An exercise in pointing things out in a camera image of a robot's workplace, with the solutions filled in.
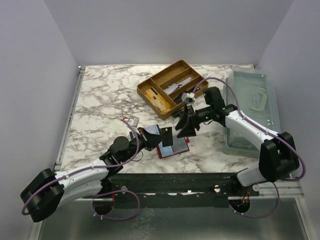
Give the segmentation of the black leather card holder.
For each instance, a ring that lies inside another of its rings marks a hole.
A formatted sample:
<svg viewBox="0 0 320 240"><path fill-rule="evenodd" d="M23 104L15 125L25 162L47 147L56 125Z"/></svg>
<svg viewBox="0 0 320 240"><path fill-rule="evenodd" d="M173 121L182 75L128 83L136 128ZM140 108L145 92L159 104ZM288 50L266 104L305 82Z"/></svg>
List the black leather card holder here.
<svg viewBox="0 0 320 240"><path fill-rule="evenodd" d="M147 126L147 127L144 127L145 131L148 132L150 135L160 135L160 128L159 126L156 124L156 125L151 125L151 126ZM131 131L129 133L130 135L130 140L133 140L135 138L133 132ZM143 138L147 141L149 140L151 137L149 135L143 135Z"/></svg>

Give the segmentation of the red leather card holder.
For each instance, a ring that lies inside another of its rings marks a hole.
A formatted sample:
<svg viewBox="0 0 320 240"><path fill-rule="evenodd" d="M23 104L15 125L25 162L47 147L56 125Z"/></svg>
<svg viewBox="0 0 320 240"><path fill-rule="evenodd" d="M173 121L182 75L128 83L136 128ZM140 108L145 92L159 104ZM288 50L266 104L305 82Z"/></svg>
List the red leather card holder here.
<svg viewBox="0 0 320 240"><path fill-rule="evenodd" d="M189 152L190 151L189 146L188 146L189 142L190 142L190 140L188 138L184 138L184 139L177 138L177 136L175 135L173 137L173 145L163 146L163 144L160 143L156 147L158 157L160 159L164 159L164 158L168 158L171 156L175 156L175 155Z"/></svg>

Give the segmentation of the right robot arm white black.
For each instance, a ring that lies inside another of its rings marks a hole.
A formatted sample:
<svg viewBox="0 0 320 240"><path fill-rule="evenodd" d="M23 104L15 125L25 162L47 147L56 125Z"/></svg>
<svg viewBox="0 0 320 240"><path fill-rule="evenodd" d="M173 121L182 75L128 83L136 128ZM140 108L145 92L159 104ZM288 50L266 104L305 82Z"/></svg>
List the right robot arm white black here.
<svg viewBox="0 0 320 240"><path fill-rule="evenodd" d="M236 130L259 149L257 166L238 172L234 185L238 188L248 187L261 182L274 183L283 179L300 166L293 137L287 133L270 130L246 116L237 106L226 105L220 90L210 87L203 91L207 107L195 110L194 93L184 92L183 114L175 126L178 138L196 136L202 123L214 121L223 127Z"/></svg>

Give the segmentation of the black credit card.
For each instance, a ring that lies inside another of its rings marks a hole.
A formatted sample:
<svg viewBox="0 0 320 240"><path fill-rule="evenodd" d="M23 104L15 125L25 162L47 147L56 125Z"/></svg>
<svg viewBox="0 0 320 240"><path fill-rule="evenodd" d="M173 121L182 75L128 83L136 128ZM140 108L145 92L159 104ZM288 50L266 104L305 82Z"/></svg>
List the black credit card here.
<svg viewBox="0 0 320 240"><path fill-rule="evenodd" d="M173 130L172 127L164 127L160 129L160 135L162 137L162 146L169 147L173 145Z"/></svg>

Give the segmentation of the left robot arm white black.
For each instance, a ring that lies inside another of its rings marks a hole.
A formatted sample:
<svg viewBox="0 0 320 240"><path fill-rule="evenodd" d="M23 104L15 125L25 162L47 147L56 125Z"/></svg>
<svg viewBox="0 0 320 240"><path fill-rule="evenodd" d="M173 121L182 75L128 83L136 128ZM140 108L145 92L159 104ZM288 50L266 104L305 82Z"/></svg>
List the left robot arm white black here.
<svg viewBox="0 0 320 240"><path fill-rule="evenodd" d="M152 151L164 139L158 125L132 130L130 137L118 136L95 161L73 170L42 170L21 192L21 213L37 223L51 216L62 204L97 195L102 181L116 175L143 149Z"/></svg>

